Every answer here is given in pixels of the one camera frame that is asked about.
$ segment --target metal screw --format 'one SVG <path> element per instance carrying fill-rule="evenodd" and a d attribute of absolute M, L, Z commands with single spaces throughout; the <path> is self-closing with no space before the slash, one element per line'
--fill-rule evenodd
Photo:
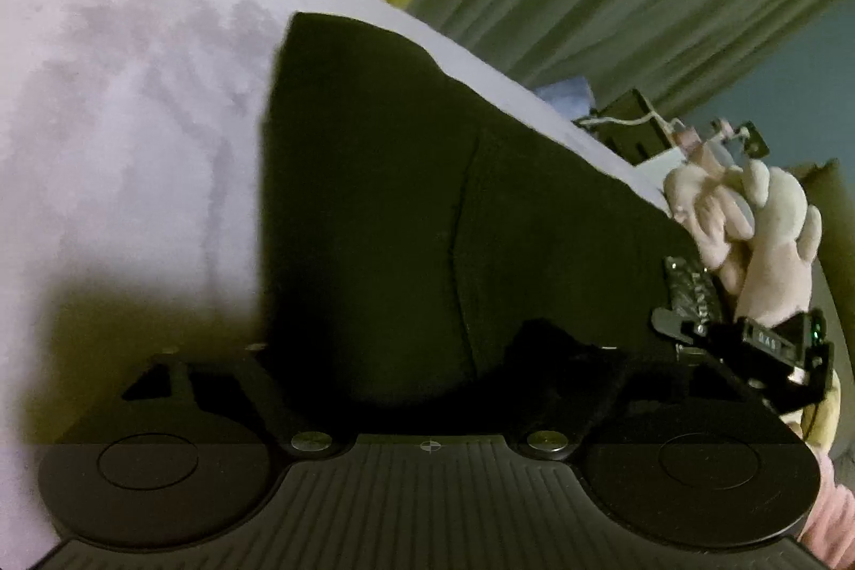
<path fill-rule="evenodd" d="M 528 446 L 540 452 L 560 452 L 570 444 L 567 436 L 555 430 L 538 430 L 527 438 Z"/>
<path fill-rule="evenodd" d="M 332 445 L 332 438 L 326 432 L 298 432 L 291 438 L 291 446 L 298 452 L 322 452 Z"/>

